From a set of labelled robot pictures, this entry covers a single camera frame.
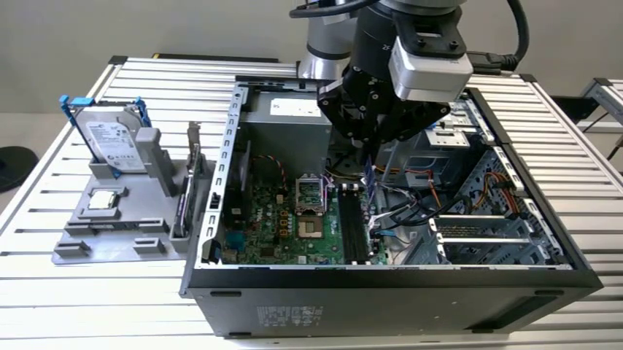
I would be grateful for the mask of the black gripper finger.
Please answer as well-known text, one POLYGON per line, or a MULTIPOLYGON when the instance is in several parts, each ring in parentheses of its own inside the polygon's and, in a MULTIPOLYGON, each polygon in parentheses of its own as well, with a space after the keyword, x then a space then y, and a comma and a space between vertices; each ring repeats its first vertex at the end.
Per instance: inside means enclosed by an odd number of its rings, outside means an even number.
POLYGON ((375 153, 379 149, 383 88, 383 81, 362 69, 346 69, 341 79, 318 89, 323 114, 339 134, 359 143, 365 153, 375 153))
POLYGON ((385 114, 374 136, 373 150, 398 139, 406 141, 450 113, 447 102, 397 101, 385 114))

